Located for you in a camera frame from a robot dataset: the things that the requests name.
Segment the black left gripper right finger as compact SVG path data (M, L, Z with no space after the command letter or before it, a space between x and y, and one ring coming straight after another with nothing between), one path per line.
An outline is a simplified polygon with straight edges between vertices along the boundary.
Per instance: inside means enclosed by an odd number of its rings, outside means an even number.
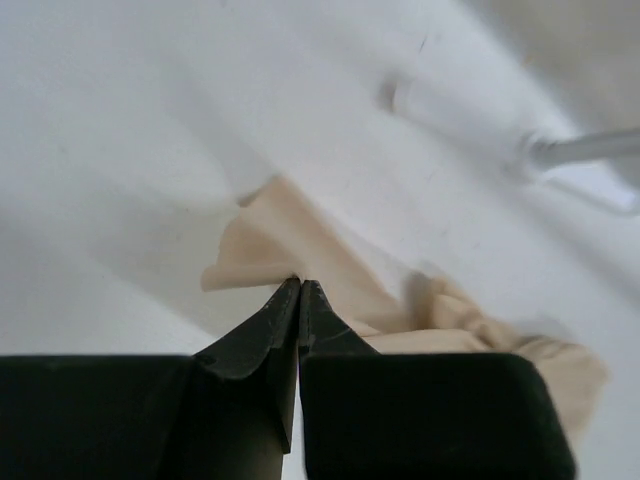
M578 473L534 365L514 354L381 354L300 298L299 388L311 479L567 480Z

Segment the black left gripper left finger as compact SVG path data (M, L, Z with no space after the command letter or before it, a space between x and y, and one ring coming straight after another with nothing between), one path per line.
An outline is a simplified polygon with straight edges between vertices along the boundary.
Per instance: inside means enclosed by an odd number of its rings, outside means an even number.
M277 479L291 450L299 282L193 355L1 360L5 479Z

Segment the beige trousers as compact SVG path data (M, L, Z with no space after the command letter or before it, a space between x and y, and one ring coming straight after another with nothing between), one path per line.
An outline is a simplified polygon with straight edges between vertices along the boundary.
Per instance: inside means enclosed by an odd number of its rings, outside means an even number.
M317 280L334 311L380 353L513 353L531 361L569 429L584 427L608 380L587 347L519 333L490 317L451 281L419 283L412 299L392 296L320 212L284 179L243 205L222 234L205 291Z

